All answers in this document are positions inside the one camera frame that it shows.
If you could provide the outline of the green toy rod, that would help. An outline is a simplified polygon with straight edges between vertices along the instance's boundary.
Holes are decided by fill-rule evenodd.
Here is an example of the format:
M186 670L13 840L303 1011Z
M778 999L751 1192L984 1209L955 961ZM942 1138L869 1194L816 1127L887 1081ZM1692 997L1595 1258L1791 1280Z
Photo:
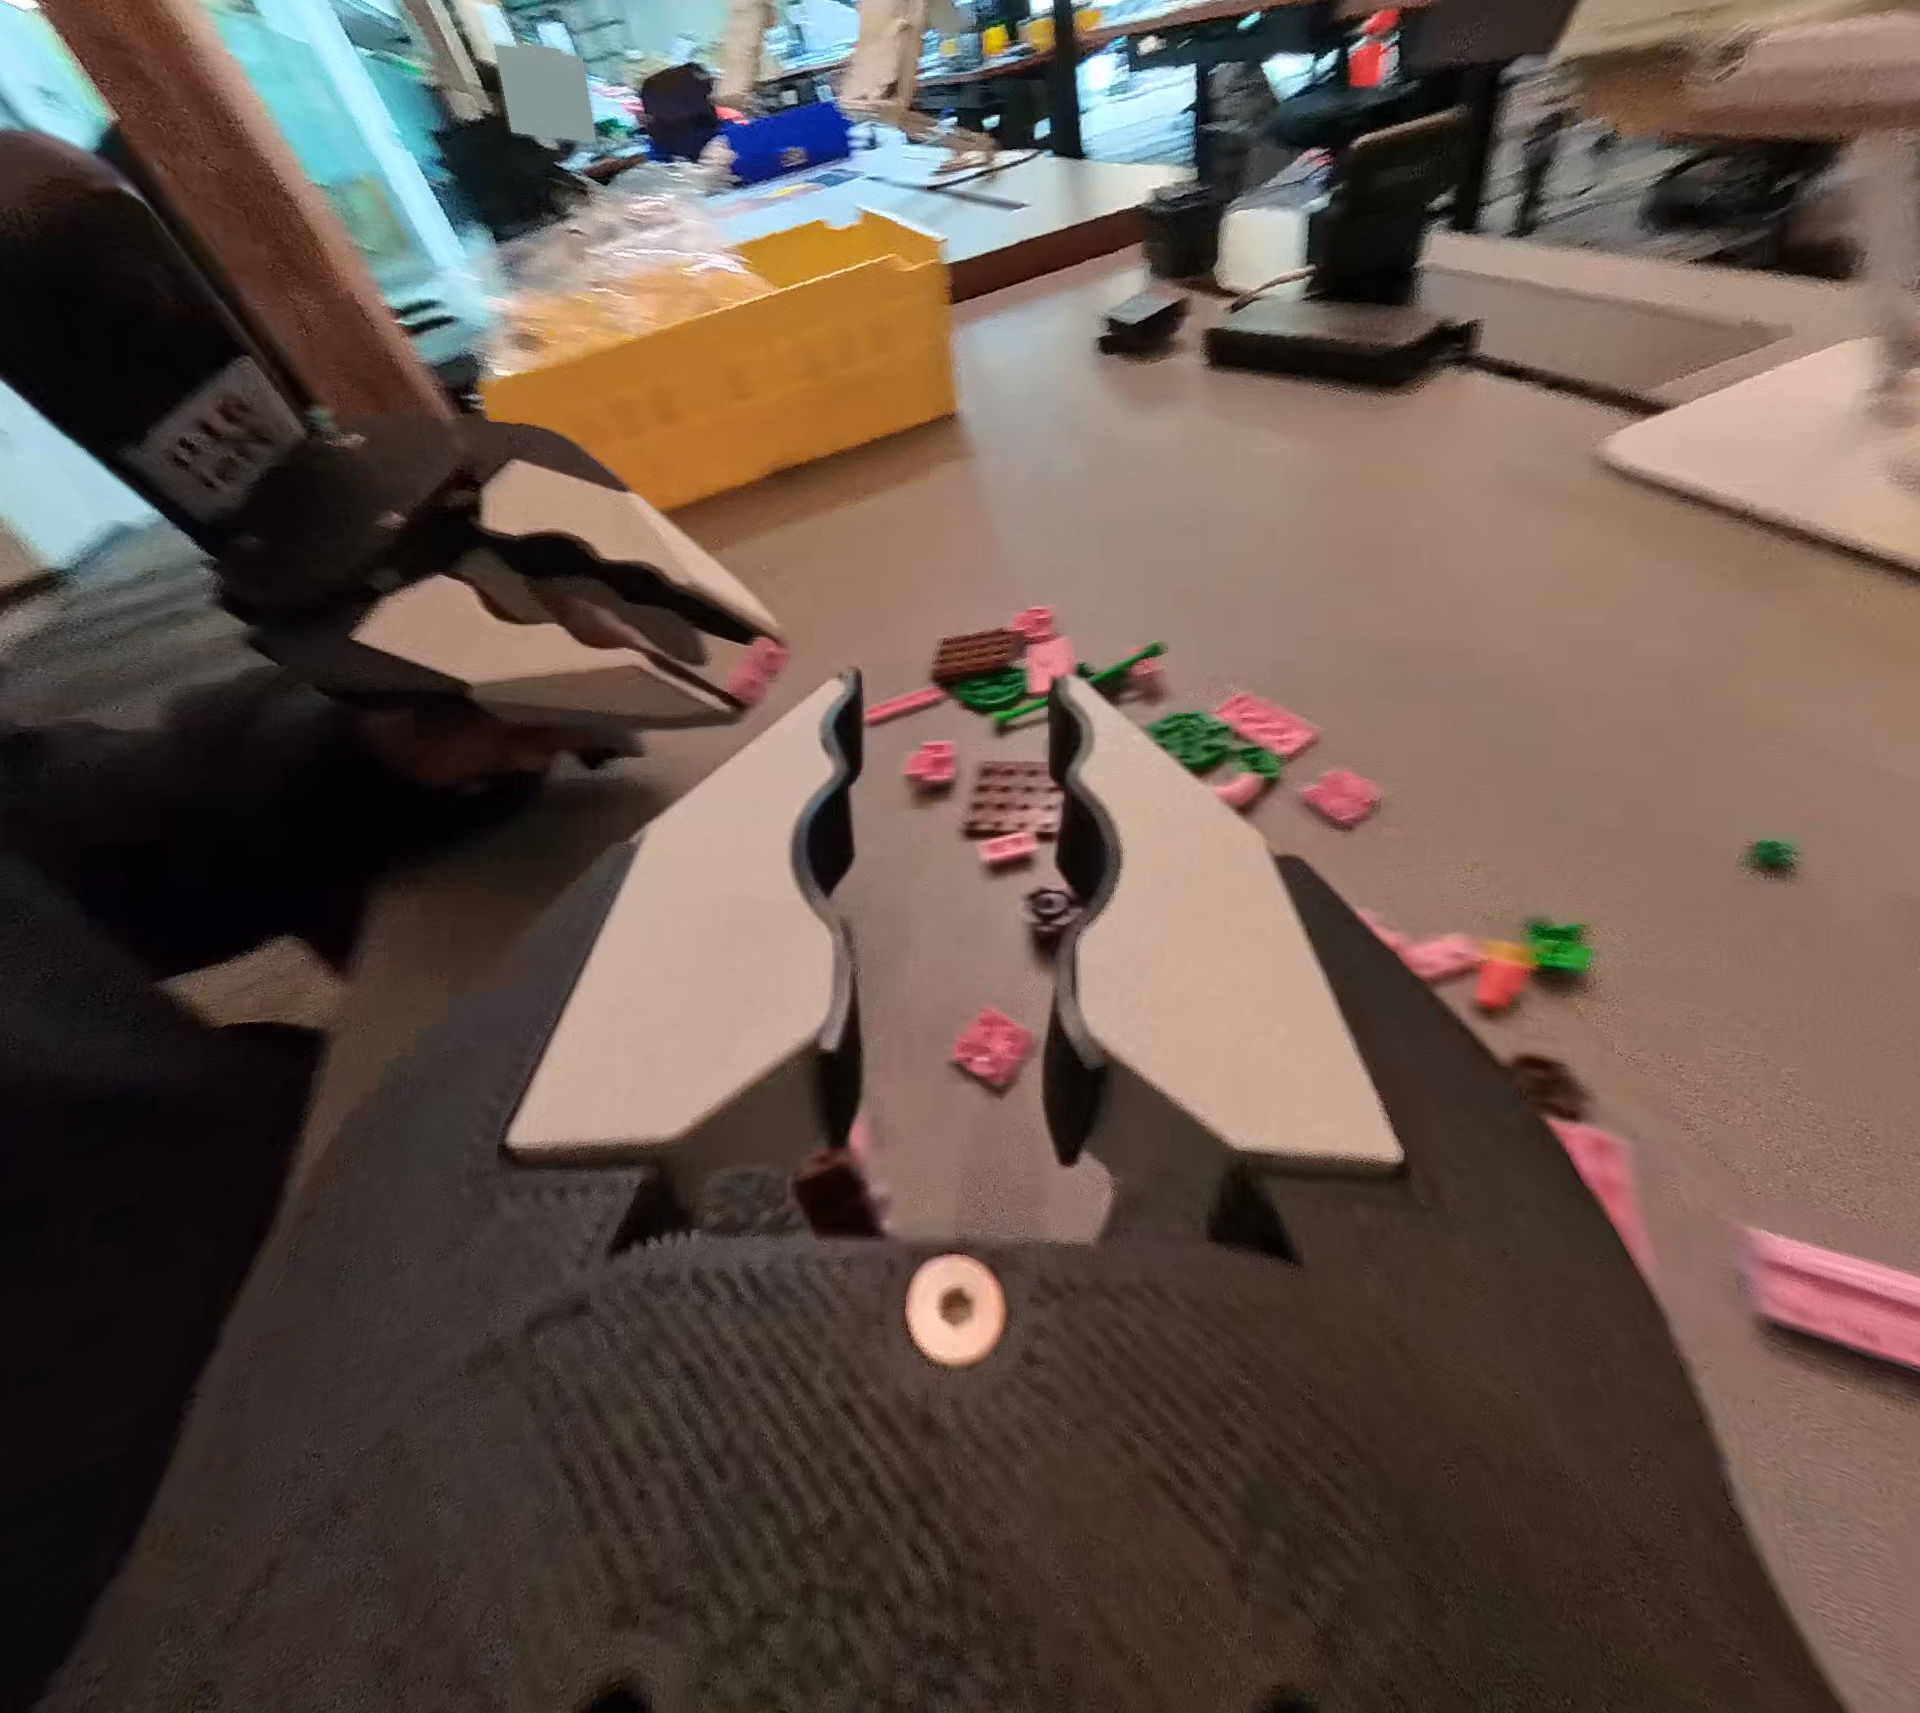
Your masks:
M1012 731L1026 719L1042 713L1049 707L1053 691L1063 687L1068 678L1079 678L1080 683L1093 687L1094 692L1102 692L1107 697L1125 692L1140 684L1143 673L1149 677L1159 677L1163 673L1164 652L1166 642L1156 641L1107 667L1077 665L1071 673L1063 673L1063 677L1053 680L1041 692L1033 692L1011 707L997 708L997 713L990 714L990 723L994 724L997 733Z

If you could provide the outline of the black battery charger case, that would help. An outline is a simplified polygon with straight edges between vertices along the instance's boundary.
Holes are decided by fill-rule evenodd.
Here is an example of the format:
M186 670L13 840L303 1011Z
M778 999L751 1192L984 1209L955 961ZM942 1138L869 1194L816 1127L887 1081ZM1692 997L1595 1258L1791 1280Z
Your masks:
M1231 200L1201 182L1169 185L1139 208L1149 273L1163 282L1212 285Z

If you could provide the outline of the yellow plastic bin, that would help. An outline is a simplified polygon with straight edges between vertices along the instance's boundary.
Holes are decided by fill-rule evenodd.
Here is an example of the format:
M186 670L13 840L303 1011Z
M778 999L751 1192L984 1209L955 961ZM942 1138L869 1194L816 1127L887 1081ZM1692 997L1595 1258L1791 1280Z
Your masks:
M491 378L486 415L565 435L674 510L957 413L940 239L866 211L741 255L763 294Z

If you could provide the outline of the person's left forearm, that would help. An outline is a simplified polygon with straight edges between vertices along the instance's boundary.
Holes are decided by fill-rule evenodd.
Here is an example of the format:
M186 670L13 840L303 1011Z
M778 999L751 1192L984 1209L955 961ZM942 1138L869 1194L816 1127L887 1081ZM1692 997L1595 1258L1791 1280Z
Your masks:
M277 673L186 692L139 728L9 717L5 847L156 978L284 939L341 971L393 875L536 789L444 763L419 728Z

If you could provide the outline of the wooden edged table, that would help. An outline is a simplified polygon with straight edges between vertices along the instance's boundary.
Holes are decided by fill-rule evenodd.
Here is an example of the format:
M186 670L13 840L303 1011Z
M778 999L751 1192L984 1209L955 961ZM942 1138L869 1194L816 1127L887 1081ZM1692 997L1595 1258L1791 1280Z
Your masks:
M935 239L950 298L982 301L1093 260L1140 253L1143 208L1188 182L1175 164L1118 164L999 152L950 167L937 146L897 134L847 161L711 198L718 231L751 242L806 222L850 226L883 214Z

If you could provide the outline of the black charging dock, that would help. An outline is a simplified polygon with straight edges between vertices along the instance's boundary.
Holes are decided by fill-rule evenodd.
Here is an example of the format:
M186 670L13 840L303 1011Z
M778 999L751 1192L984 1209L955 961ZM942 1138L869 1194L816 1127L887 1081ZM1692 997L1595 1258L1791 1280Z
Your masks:
M1470 138L1470 116L1449 111L1380 126L1344 148L1308 208L1307 296L1402 305L1419 279L1428 224L1453 203Z

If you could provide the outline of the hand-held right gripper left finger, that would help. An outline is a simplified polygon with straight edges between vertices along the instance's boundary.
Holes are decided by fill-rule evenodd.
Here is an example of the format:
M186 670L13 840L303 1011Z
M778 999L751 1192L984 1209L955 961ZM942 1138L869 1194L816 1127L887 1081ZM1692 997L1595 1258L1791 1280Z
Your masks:
M633 840L501 1141L528 1171L648 1171L695 1209L794 1180L862 1102L853 931L864 691L841 670Z

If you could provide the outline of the pile of pink toy bricks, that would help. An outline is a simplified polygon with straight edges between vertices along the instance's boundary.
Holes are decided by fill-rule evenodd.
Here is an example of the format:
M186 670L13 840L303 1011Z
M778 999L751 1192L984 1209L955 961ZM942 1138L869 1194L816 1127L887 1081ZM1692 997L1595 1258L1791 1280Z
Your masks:
M1028 641L1021 667L942 691L981 691L969 704L989 719L1075 669L1068 642L1019 633ZM937 1076L927 1053L906 1056L902 1031L881 1028L862 1116L870 1119L873 1163L887 1199L884 1236L902 1236L923 1247L1088 1245L1118 1226L1127 1206L1112 1206L1109 1176L1096 1163L1063 1169L1044 1125L1044 1034L1056 944L1036 944L1023 900L1035 889L1064 887L1054 860L1056 838L963 836L973 768L987 758L1049 763L1049 744L1035 744L1026 757L987 746L960 758L944 740L908 751L905 743L889 740L887 719L900 711L900 702L875 702L864 724L866 771L876 789L857 811L866 984L884 991L890 1021L914 1021L920 1028L914 1048L932 1040L935 1022L963 1019L963 994L1011 991L1015 1008L1005 1012L997 1001L987 1001L978 1012L967 1014L949 1076ZM1307 720L1248 692L1234 692L1211 711L1170 713L1139 726L1248 824L1259 800L1281 782L1287 761L1318 739L1318 728ZM1332 900L1331 929L1314 927L1304 900L1313 881L1293 863L1281 866L1404 1145L1402 1180L1363 1185L1380 1192L1409 1177L1414 1113L1413 1103L1389 1097L1392 1044L1376 1028L1387 1019L1384 1007L1363 999L1355 976L1335 961L1335 939L1356 934L1363 937L1358 961L1383 967L1389 991L1413 994L1414 1019L1438 1022L1444 1043L1462 1049L1464 1080L1444 1088L1440 1049L1416 1044L1410 1053L1413 1099L1438 1102L1443 1125L1464 1125L1469 1102L1497 1102L1506 1123L1526 1116L1537 1123L1533 1135L1548 1135L1556 1148L1553 1168L1592 1199L1595 1213L1606 1218L1623 1252L1650 1278L1652 1249L1624 1145L1592 1125L1543 1121L1510 1085L1506 1068L1428 994L1436 981L1476 973L1481 944L1462 934L1407 941L1373 917L1355 914L1343 900Z

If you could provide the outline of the clear plastic bag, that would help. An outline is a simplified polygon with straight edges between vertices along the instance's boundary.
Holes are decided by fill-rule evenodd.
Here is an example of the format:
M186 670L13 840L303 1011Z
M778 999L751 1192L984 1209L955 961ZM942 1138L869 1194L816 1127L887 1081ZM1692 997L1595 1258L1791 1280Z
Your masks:
M777 294L679 185L593 192L509 241L492 274L494 333L526 363L555 361Z

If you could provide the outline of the brown wooden pillar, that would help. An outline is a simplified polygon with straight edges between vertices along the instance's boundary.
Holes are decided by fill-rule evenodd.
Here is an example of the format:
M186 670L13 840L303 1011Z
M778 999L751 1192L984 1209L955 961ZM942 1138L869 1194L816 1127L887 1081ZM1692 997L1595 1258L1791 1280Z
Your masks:
M298 381L343 417L453 408L197 0L39 0Z

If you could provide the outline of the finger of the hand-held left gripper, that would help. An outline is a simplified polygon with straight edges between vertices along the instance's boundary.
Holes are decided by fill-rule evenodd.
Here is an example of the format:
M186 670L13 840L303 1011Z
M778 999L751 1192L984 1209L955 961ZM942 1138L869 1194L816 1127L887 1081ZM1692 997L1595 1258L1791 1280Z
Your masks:
M784 622L730 569L620 485L532 459L462 466L462 496L538 621L586 645L648 646L697 673L708 645L784 641Z
M511 621L464 581L428 577L373 602L358 646L450 680L496 719L577 731L686 731L746 707L648 646L598 646L556 621Z

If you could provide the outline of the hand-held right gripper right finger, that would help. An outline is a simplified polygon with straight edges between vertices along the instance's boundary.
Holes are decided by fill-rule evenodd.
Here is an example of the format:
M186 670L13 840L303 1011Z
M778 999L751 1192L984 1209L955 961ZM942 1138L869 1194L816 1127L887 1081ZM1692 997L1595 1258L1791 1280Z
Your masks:
M1380 1183L1407 1152L1281 858L1079 675L1047 699L1063 795L1042 1118L1115 1207L1285 1241L1275 1180Z

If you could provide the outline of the person's left hand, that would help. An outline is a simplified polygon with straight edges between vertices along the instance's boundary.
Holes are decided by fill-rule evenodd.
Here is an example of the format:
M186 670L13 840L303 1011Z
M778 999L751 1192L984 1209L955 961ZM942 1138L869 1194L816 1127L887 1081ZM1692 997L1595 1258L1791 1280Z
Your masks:
M511 723L467 700L360 707L349 719L387 768L447 792L538 785L560 767L594 773L645 751L635 731Z

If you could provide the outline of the white book stand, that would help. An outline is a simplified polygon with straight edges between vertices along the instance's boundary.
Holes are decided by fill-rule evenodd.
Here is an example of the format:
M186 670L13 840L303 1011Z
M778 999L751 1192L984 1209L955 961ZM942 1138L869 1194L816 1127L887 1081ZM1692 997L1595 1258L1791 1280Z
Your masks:
M1564 66L1554 53L1579 5L1440 0L1427 25L1428 55L1443 66L1525 57ZM1597 116L1574 86L1572 95ZM1734 130L1726 121L1709 130L1630 130L1597 119L1632 136L1845 146L1864 318L1851 341L1671 405L1615 436L1604 462L1679 496L1915 573L1918 97L1915 125L1848 136Z

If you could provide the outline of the pink brown brick assembly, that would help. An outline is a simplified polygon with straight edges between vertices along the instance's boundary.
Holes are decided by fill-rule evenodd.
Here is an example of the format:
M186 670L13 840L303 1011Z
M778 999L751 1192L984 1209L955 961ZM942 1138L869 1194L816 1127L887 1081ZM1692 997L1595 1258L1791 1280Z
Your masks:
M887 1192L876 1181L873 1132L866 1113L847 1141L808 1158L796 1171L792 1195L808 1230L828 1241L887 1237Z

